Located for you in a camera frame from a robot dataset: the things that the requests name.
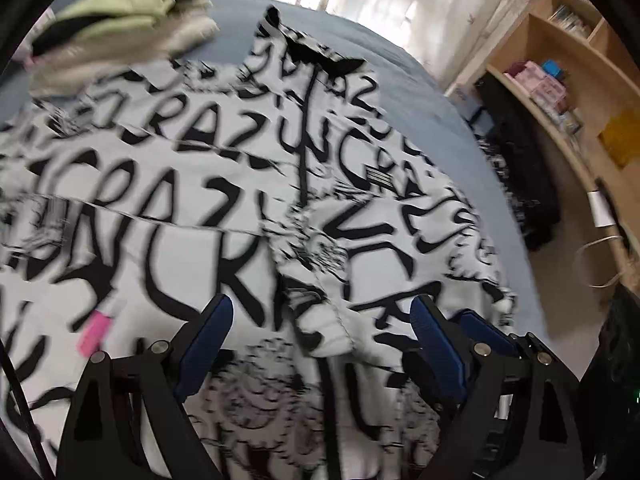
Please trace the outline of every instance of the black cable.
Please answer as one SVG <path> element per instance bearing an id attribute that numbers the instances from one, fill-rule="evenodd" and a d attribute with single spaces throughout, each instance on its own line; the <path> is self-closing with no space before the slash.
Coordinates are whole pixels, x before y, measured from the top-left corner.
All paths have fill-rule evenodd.
<path id="1" fill-rule="evenodd" d="M 44 454 L 44 449 L 42 449 L 38 430 L 31 418 L 31 411 L 29 410 L 27 399 L 24 397 L 24 391 L 20 386 L 20 381 L 15 373 L 14 365 L 12 364 L 11 359 L 9 359 L 9 355 L 6 352 L 2 341 L 0 341 L 0 367 L 4 370 L 4 374 L 9 381 L 11 391 L 14 393 L 14 399 L 18 405 L 20 414 L 27 425 L 27 436 L 31 442 L 31 447 L 36 455 L 36 459 L 38 459 L 38 464 L 40 464 L 40 474 L 44 480 L 55 480 L 55 476 L 53 475 L 53 471 L 49 465 L 49 460 L 47 460 L 47 456 Z"/>

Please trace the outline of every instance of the bed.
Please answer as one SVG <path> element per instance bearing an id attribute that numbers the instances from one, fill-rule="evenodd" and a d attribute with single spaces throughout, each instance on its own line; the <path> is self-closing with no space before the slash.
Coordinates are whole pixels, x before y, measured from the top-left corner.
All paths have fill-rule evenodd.
<path id="1" fill-rule="evenodd" d="M 210 15 L 220 31 L 213 41 L 189 52 L 185 56 L 188 59 L 218 64 L 242 63 L 251 45 L 256 23 L 265 9 L 273 4 L 278 7 L 287 26 L 306 32 L 344 56 L 368 61 L 380 82 L 380 102 L 388 123 L 404 133 L 440 170 L 447 173 L 479 211 L 482 228 L 495 244 L 508 286 L 517 295 L 514 332 L 533 332 L 542 341 L 548 341 L 526 250 L 498 179 L 476 145 L 471 131 L 421 65 L 402 49 L 365 27 L 324 12 L 268 0 L 211 1 Z M 17 112 L 26 99 L 27 84 L 26 75 L 21 70 L 3 76 L 0 120 L 6 120 Z M 258 350 L 258 353 L 280 352 L 279 348 L 260 347 Z M 349 363 L 345 362 L 344 366 L 345 370 L 350 369 Z M 316 400 L 307 406 L 310 410 Z"/>

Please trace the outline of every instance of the beige garment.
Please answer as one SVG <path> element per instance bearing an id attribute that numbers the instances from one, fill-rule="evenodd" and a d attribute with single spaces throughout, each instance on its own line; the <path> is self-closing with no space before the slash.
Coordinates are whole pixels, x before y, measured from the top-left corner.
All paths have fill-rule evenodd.
<path id="1" fill-rule="evenodd" d="M 199 44 L 218 31 L 203 10 L 172 14 L 158 27 L 72 40 L 35 60 L 30 68 L 33 97 L 73 95 L 123 66 L 164 59 Z"/>

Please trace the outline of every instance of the stack of clothes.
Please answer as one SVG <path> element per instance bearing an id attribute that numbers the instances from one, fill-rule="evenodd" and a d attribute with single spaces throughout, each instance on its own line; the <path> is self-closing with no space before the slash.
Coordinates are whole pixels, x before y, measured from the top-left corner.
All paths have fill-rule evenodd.
<path id="1" fill-rule="evenodd" d="M 126 64 L 174 56 L 217 30 L 209 0 L 78 0 L 33 41 L 31 94 L 76 94 Z"/>

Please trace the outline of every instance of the pink tag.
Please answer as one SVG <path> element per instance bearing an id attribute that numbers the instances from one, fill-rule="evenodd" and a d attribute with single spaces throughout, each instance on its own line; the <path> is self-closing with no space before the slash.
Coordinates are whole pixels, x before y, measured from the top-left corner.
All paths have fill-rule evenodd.
<path id="1" fill-rule="evenodd" d="M 77 348 L 80 355 L 89 358 L 91 354 L 95 352 L 98 345 L 109 331 L 111 322 L 111 318 L 106 317 L 103 313 L 98 312 L 97 310 L 91 314 L 87 321 L 86 330 L 84 330 L 84 333 L 78 342 Z"/>

